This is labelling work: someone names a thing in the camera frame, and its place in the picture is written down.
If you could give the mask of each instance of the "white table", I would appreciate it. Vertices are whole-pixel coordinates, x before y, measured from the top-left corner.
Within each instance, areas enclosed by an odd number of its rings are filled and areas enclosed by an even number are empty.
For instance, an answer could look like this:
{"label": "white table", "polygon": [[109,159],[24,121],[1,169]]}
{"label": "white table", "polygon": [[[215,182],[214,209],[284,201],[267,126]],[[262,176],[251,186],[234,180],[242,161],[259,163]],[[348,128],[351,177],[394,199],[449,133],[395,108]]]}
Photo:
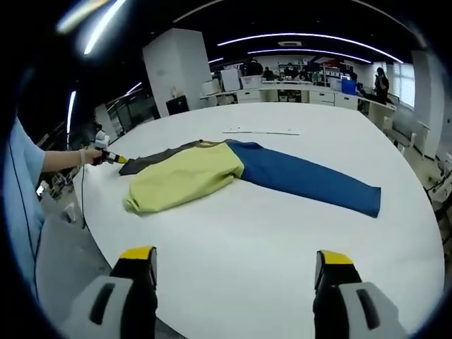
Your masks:
{"label": "white table", "polygon": [[[146,156],[196,139],[221,141],[234,126],[290,126],[300,136],[237,134],[240,141],[328,166],[382,188],[377,219],[241,180],[146,217],[121,204],[133,176],[88,165],[85,218],[113,266],[126,249],[157,247],[157,314],[188,338],[313,338],[316,251],[347,254],[363,281],[398,307],[410,332],[444,284],[441,238],[415,173],[358,111],[291,103],[212,107],[140,125],[111,145]],[[74,179],[80,202],[81,174]]]}

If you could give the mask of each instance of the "window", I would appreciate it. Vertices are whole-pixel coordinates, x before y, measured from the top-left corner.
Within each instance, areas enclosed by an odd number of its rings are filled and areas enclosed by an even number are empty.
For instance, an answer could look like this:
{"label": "window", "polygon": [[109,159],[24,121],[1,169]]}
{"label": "window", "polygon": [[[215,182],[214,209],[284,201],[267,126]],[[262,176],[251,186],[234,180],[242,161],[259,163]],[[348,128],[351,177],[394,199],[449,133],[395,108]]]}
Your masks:
{"label": "window", "polygon": [[386,62],[374,62],[370,67],[368,68],[371,73],[367,76],[369,81],[369,87],[371,90],[375,88],[375,75],[376,75],[376,69],[378,67],[381,67],[384,70],[384,73],[388,73],[388,67],[386,66]]}
{"label": "window", "polygon": [[394,63],[393,94],[410,108],[415,108],[415,68],[412,64]]}

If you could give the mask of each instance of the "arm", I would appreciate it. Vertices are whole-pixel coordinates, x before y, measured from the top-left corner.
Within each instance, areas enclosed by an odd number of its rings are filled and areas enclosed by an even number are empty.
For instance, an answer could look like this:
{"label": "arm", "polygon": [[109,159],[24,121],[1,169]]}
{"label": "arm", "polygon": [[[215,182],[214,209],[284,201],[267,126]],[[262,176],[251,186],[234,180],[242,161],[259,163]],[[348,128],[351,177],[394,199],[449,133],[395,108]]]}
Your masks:
{"label": "arm", "polygon": [[58,172],[65,168],[82,165],[82,155],[85,154],[85,163],[92,164],[94,159],[100,157],[102,152],[99,150],[70,150],[57,151],[48,150],[44,154],[43,172]]}

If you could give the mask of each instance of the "shirt sleeve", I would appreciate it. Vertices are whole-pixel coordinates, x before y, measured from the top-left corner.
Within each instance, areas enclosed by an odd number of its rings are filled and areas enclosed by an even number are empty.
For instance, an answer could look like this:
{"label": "shirt sleeve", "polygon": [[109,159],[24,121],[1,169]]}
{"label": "shirt sleeve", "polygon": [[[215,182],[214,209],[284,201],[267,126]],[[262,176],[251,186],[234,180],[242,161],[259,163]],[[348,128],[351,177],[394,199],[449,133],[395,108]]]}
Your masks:
{"label": "shirt sleeve", "polygon": [[17,141],[23,147],[25,162],[27,164],[33,186],[36,186],[42,172],[42,166],[44,165],[45,151],[32,142],[23,129],[19,119],[16,119],[14,129],[16,130]]}

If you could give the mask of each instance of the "gray fabric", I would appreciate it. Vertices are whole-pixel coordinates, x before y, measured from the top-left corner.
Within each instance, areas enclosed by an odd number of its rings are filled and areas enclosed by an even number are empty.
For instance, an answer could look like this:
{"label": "gray fabric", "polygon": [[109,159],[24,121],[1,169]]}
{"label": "gray fabric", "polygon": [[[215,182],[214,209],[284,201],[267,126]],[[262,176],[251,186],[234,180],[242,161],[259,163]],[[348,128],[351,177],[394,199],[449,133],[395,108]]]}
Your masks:
{"label": "gray fabric", "polygon": [[154,155],[149,155],[148,157],[139,157],[138,159],[129,159],[129,161],[123,167],[121,167],[121,169],[119,170],[119,175],[137,174],[137,173],[141,172],[142,170],[144,170],[147,166],[162,162],[163,160],[166,160],[183,150],[195,147],[200,142],[201,141],[192,141],[190,143],[181,145],[178,148],[168,148],[167,150],[164,150],[163,152],[160,152],[160,153],[157,153]]}

